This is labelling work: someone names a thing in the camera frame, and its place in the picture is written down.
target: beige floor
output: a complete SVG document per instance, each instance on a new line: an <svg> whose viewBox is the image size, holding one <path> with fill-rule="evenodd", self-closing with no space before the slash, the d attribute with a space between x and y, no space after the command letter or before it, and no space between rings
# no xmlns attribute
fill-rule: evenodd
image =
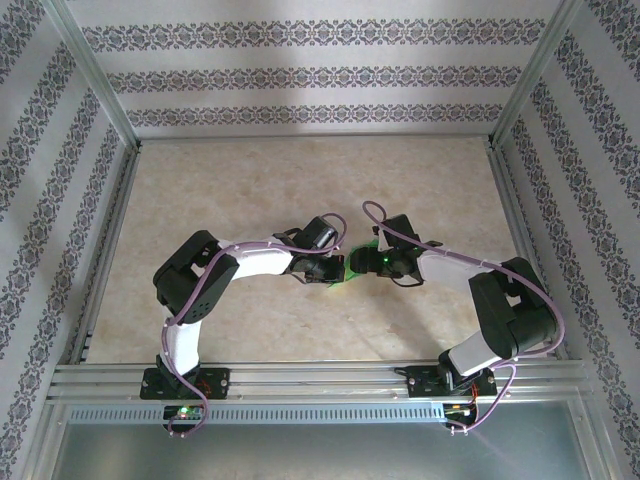
<svg viewBox="0 0 640 480"><path fill-rule="evenodd" d="M162 315L151 279L194 231L258 240L340 212L347 250L372 239L365 199L406 213L423 240L480 258L515 250L481 139L351 137L147 145L89 362L152 362ZM469 298L373 275L327 288L233 282L200 339L204 361L435 358L477 330Z"/></svg>

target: patterned wallpaper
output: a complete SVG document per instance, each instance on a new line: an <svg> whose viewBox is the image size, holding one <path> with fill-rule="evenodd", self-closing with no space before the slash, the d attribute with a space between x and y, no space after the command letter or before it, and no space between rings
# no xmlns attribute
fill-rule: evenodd
<svg viewBox="0 0 640 480"><path fill-rule="evenodd" d="M489 133L558 0L76 0L141 138Z"/></svg>
<svg viewBox="0 0 640 480"><path fill-rule="evenodd" d="M633 1L585 2L502 145L624 478L640 478L639 31Z"/></svg>
<svg viewBox="0 0 640 480"><path fill-rule="evenodd" d="M0 0L0 479L21 478L125 148L42 7Z"/></svg>

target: cable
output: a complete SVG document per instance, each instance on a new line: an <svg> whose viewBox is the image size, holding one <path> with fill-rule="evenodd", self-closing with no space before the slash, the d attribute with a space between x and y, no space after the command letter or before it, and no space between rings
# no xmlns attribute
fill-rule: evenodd
<svg viewBox="0 0 640 480"><path fill-rule="evenodd" d="M451 427L451 432L452 433L454 433L454 434L455 433L467 433L467 432L470 432L470 431L476 429L480 425L482 425L482 423L487 418L489 418L489 415L491 415L493 413L493 411L496 409L496 407L498 406L498 403L500 403L500 400L502 400L504 398L504 396L507 394L507 391L509 390L509 388L511 388L511 384L513 383L513 380L516 378L516 366L515 366L515 364L513 364L513 363L505 363L503 365L500 365L500 366L497 366L497 367L494 367L494 368L495 369L498 369L498 368L511 368L511 376L509 377L509 380L507 380L507 383L504 385L504 387L502 387L502 390L500 391L500 393L498 394L496 399L493 401L493 403L489 407L489 410L487 410L484 415L479 417L471 425L465 425L462 422L458 422L456 420L447 419L447 423L450 423L451 425L455 425L456 427L460 427L458 429L454 429L453 427Z"/></svg>
<svg viewBox="0 0 640 480"><path fill-rule="evenodd" d="M383 216L382 221L378 220L369 211L369 209L368 209L369 205L372 205L372 206L376 207L377 209L380 210L380 212L382 212L382 216ZM422 242L420 242L418 240L414 240L411 237L403 235L402 233L397 232L397 231L393 230L392 228L387 227L386 225L384 225L382 223L383 221L385 221L387 219L387 212L382 207L382 205L380 205L379 203L376 203L376 202L371 201L371 200L367 200L362 204L362 210L364 210L364 213L367 215L367 217L369 217L373 221L373 223L375 223L382 230L384 230L386 232L389 232L391 235L394 235L394 236L396 236L398 238L401 238L402 240L405 240L405 241L407 241L409 243L412 243L413 245L416 245L416 246L418 246L420 248L424 248L425 250L431 250L432 252L435 252L438 255L442 255L443 257L452 257L452 258L456 258L458 260L462 260L463 262L466 262L466 263L468 263L470 265L484 266L484 267L487 267L487 268L491 268L493 270L497 270L498 272L505 274L507 277L511 278L512 280L516 280L516 281L520 282L525 287L527 287L530 290L532 290L540 298L542 298L542 300L544 300L544 302L547 304L549 309L551 309L551 311L553 312L554 317L556 318L556 322L558 324L558 332L556 334L556 338L555 338L555 340L553 340L553 342L551 342L551 344L547 345L546 347L539 348L538 350L531 350L529 352L523 352L523 353L518 355L519 357L532 357L532 356L540 355L540 354L543 354L543 353L549 353L549 352L555 350L562 343L562 339L564 338L564 333L565 333L565 324L564 324L564 318L562 317L562 313L560 313L560 310L558 309L556 304L553 302L553 300L551 300L551 297L549 297L549 295L547 295L544 290L539 288L533 282L527 280L522 275L518 275L517 273L512 272L511 270L508 270L508 269L504 268L502 265L496 265L494 263L487 262L485 260L479 260L477 258L470 257L468 255L463 255L462 253L452 252L450 250L443 250L442 248L433 247L433 246L431 246L431 245L429 245L427 243L422 243Z"/></svg>
<svg viewBox="0 0 640 480"><path fill-rule="evenodd" d="M382 220L378 220L369 211L369 208L368 208L369 206L374 206L378 210L380 210L380 212L382 213ZM437 253L438 255L441 255L443 257L452 257L452 258L456 258L458 260L462 260L463 262L468 263L470 265L484 266L484 267L487 267L487 268L491 268L493 270L497 270L498 272L505 274L510 279L515 280L517 282L520 282L525 287L527 287L530 290L532 290L540 298L542 298L542 300L544 300L544 302L547 304L549 309L553 312L553 315L554 315L554 317L556 319L556 322L558 324L558 331L557 331L557 334L556 334L556 338L553 340L553 342L551 342L551 344L547 345L546 347L539 348L537 350L531 350L529 352L523 352L523 353L519 354L519 357L531 357L531 356L535 356L535 355L549 353L552 350L555 350L562 343L562 339L564 338L564 334L565 334L565 330L566 330L565 323L564 323L564 318L562 317L562 313L560 313L560 310L558 309L557 305L553 302L551 297L549 297L549 295L547 295L547 293L544 290L539 288L533 282L527 280L522 275L519 275L519 274L517 274L515 272L512 272L511 270L508 270L508 269L504 268L502 265L496 265L494 263L487 262L485 260L479 260L477 258L470 257L468 255L463 255L462 253L452 252L450 250L443 250L442 248L434 247L434 246L429 245L427 243L422 243L422 242L420 242L418 240L414 240L413 238L408 237L407 235L403 235L402 233L397 232L397 231L393 230L392 228L387 227L386 225L384 225L382 223L387 219L387 212L384 209L384 207L382 205L380 205L379 203L377 203L377 202L374 202L372 200L366 200L365 202L362 203L362 210L364 210L365 215L367 215L367 217L369 217L371 219L371 221L373 221L373 223L375 225L377 225L380 229L384 230L385 232L388 232L391 235L396 236L397 238L400 238L400 239L405 240L405 241L407 241L409 243L412 243L413 245L416 245L416 246L418 246L420 248L424 248L426 250L431 250L432 252ZM493 413L495 408L498 406L498 403L500 402L500 400L502 400L504 395L507 393L507 390L511 387L511 384L513 383L513 380L514 380L514 378L516 376L516 366L513 363L509 362L508 360L500 360L500 361L496 362L495 364L493 364L490 367L490 368L492 368L494 370L497 369L497 368L507 368L507 367L512 369L512 374L509 377L509 380L507 381L506 385L504 386L504 388L502 389L500 394L496 397L494 402L489 407L489 410L487 410L487 412L482 417L478 418L470 426L466 426L465 424L463 424L461 422L456 422L455 420L447 420L450 424L460 427L458 429L454 429L453 427L451 427L452 428L451 429L451 433L452 434L460 433L460 432L467 433L467 432L475 429L476 427L481 425L482 422L484 422L489 417L489 415L491 415L491 413Z"/></svg>
<svg viewBox="0 0 640 480"><path fill-rule="evenodd" d="M202 287L204 286L205 282L207 281L207 278L209 278L209 275L211 274L211 272L213 270L213 267L222 258L222 256L227 254L228 252L240 251L240 250L245 250L245 249L248 249L248 248L272 248L272 249L275 249L275 250L284 250L284 251L292 252L292 253L306 253L306 254L322 255L322 254L325 254L325 253L331 253L333 250L339 249L340 246L342 246L342 244L344 243L344 239L345 239L345 236L347 234L347 221L341 215L339 215L337 213L333 213L333 212L325 213L324 215L322 215L321 218L327 218L327 217L336 218L342 223L342 233L340 234L340 236L335 240L335 242L332 245L330 245L328 247L325 247L325 248L320 248L318 250L309 250L309 249L304 249L304 248L290 247L288 245L274 244L272 242L242 242L242 243L238 243L238 244L235 244L235 245L229 245L228 247L222 248L221 250L216 252L216 254L213 256L213 258L211 259L211 261L209 262L209 264L205 268L204 272L200 276L200 279L198 280L198 283L196 284L196 287L193 289L193 292L191 293L191 296L187 299L186 303L184 304L184 306L182 307L180 312L178 312L178 314L175 315L174 317L168 318L165 321L165 323L164 323L164 325L162 327L162 335L160 336L160 339L161 339L161 342L162 342L162 352L164 354L164 358L166 360L167 367L169 368L169 371L180 381L180 383L182 383L185 387L187 387L195 395L197 395L200 398L200 400L202 400L203 410L204 410L202 412L202 416L200 418L200 421L196 425L194 425L193 428L189 429L186 432L180 433L180 437L181 438L186 438L186 437L192 435L197 430L202 428L202 426L205 424L205 422L207 421L207 417L209 416L209 400L207 399L207 397L206 397L206 395L204 393L202 393L194 385L190 384L176 370L176 367L175 367L175 365L173 363L173 360L171 359L171 356L169 354L169 342L167 340L167 332L169 330L169 327L177 325L178 323L180 323L182 321L182 319L185 317L187 312L189 312L189 310L191 309L191 307L195 303L196 299L198 298L198 295L200 294L200 291L202 290ZM174 420L175 420L175 418L172 418L169 421L168 425L167 425L167 430L169 431L169 435L171 435L171 436L173 436L174 433L175 433L171 428L171 425L173 424Z"/></svg>

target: perforated metal strip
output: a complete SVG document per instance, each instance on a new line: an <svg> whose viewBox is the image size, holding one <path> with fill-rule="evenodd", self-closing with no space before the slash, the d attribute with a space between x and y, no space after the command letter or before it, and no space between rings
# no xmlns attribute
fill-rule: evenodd
<svg viewBox="0 0 640 480"><path fill-rule="evenodd" d="M71 424L145 425L162 422L163 407L142 406L77 406L71 413ZM213 406L207 423L219 425L253 424L354 424L354 423L432 423L443 422L441 403L407 405L218 405Z"/></svg>

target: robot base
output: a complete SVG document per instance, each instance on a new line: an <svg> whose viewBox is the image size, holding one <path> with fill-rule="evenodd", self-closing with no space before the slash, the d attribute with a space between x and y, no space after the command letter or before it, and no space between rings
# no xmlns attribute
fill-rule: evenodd
<svg viewBox="0 0 640 480"><path fill-rule="evenodd" d="M410 365L394 369L395 373L405 377L409 398L450 397L452 395L470 395L471 388L478 388L478 396L495 396L498 389L491 370L485 368L467 377L453 390L442 380L440 366Z"/></svg>
<svg viewBox="0 0 640 480"><path fill-rule="evenodd" d="M156 357L157 368L147 368L142 377L140 398L142 400L198 400L195 393L185 387L167 369L160 355ZM184 375L209 400L225 400L229 391L228 368L205 368L198 365Z"/></svg>

